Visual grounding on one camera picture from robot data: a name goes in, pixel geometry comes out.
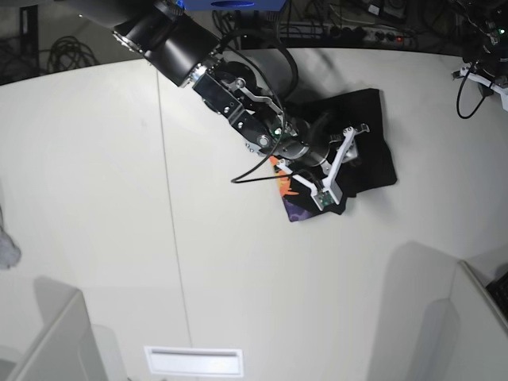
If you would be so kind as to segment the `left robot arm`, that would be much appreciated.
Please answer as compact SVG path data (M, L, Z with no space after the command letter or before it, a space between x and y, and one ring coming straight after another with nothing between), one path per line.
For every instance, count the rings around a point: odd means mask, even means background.
M452 73L460 89L476 83L480 101L497 94L507 109L507 2L451 1L453 12L465 23L461 67Z

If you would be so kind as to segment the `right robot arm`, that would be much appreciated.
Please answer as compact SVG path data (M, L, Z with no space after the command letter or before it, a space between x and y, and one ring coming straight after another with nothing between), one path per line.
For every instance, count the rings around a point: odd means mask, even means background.
M291 116L284 100L298 82L293 56L276 40L272 45L289 63L288 88L261 86L263 72L249 63L224 56L230 38L217 38L173 1L69 1L85 18L109 29L114 38L154 66L178 87L190 86L204 103L245 140L263 161L277 160L284 175L307 187L321 201L338 199L341 167L357 157L356 136L368 127L348 127L323 135L329 122L322 114L310 124Z

